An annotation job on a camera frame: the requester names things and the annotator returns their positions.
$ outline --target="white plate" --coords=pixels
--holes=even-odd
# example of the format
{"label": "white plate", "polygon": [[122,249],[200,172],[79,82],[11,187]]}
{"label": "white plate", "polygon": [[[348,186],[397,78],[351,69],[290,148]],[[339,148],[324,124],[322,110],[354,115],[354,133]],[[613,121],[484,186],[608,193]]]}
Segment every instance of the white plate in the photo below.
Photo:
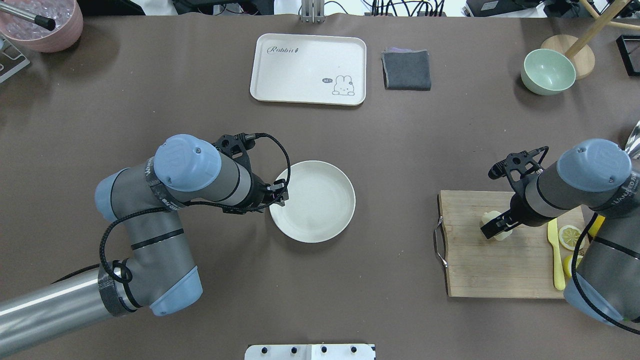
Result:
{"label": "white plate", "polygon": [[255,45],[251,95],[260,101],[358,105],[367,46],[359,38],[264,34]]}
{"label": "white plate", "polygon": [[[278,179],[287,177],[286,169]],[[302,161],[291,166],[289,200],[271,205],[278,228],[303,243],[319,243],[338,235],[351,221],[356,193],[347,175],[323,161]]]}

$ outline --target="wooden cutting board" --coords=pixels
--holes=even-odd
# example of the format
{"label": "wooden cutting board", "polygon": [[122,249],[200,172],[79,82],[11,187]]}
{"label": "wooden cutting board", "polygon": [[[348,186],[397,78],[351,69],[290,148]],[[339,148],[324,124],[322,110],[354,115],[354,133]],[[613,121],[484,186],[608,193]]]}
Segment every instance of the wooden cutting board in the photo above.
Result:
{"label": "wooden cutting board", "polygon": [[[509,209],[513,192],[442,190],[447,292],[451,297],[561,299],[554,288],[553,248],[547,226],[520,225],[503,241],[487,240],[480,230],[485,212]],[[564,225],[584,228],[580,208],[557,219]],[[562,259],[571,251],[560,245]]]}

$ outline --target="table surface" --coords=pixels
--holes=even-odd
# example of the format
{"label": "table surface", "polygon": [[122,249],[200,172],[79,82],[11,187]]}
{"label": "table surface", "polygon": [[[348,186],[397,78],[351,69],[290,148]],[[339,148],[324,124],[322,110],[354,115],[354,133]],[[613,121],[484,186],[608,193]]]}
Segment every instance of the table surface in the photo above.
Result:
{"label": "table surface", "polygon": [[[109,17],[87,19],[68,51],[25,51],[32,66],[0,85],[0,301],[96,263],[107,223],[95,186],[177,133],[215,141],[266,131],[293,163],[342,169],[357,204],[347,229],[318,244],[289,239],[268,213],[182,210],[204,287],[198,302],[163,318],[143,309],[12,358],[242,359],[249,344],[320,342],[375,343],[378,359],[636,358],[634,335],[563,300],[448,298],[431,240],[437,193],[509,190],[486,176],[507,153],[549,145],[551,162],[587,138],[626,138],[640,118],[640,81],[620,60],[619,30],[592,41],[595,71],[565,93],[541,97],[519,80],[525,55],[544,39],[579,36],[590,24]],[[253,99],[253,52],[264,33],[364,40],[364,103]],[[429,50],[430,92],[385,90],[380,52],[392,46]],[[265,180],[284,168],[268,140],[250,154]],[[117,229],[108,257],[130,256],[127,244]]]}

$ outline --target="knife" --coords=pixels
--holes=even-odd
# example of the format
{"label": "knife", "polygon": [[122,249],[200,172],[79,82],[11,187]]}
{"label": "knife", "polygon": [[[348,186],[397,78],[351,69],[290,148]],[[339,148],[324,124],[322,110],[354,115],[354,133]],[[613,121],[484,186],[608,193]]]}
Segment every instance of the knife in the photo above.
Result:
{"label": "knife", "polygon": [[564,273],[562,270],[562,260],[560,259],[560,239],[558,238],[557,219],[551,220],[547,224],[547,240],[554,248],[554,287],[560,291],[564,290]]}

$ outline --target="yellow lemon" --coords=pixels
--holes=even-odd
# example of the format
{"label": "yellow lemon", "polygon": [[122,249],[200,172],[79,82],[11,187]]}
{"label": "yellow lemon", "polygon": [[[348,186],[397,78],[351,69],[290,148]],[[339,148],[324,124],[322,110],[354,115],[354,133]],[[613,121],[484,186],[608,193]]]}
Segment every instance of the yellow lemon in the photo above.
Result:
{"label": "yellow lemon", "polygon": [[[573,255],[569,255],[566,258],[564,258],[564,260],[562,261],[562,268],[564,269],[564,274],[567,275],[568,277],[571,277],[571,258],[573,257]],[[578,267],[578,264],[580,264],[580,261],[582,261],[582,255],[578,255],[578,258],[575,260],[575,267]]]}
{"label": "yellow lemon", "polygon": [[[580,233],[582,231],[573,225],[566,225],[560,228],[558,231],[558,238],[560,239],[560,244],[564,246],[565,249],[573,251],[575,249],[575,244],[578,242],[578,238],[580,238]],[[580,249],[584,247],[584,241],[580,244]]]}
{"label": "yellow lemon", "polygon": [[592,238],[595,238],[596,234],[598,234],[598,230],[600,230],[600,226],[602,226],[603,221],[604,217],[602,215],[598,215],[596,220],[593,222],[593,225],[589,228],[589,235],[591,235]]}

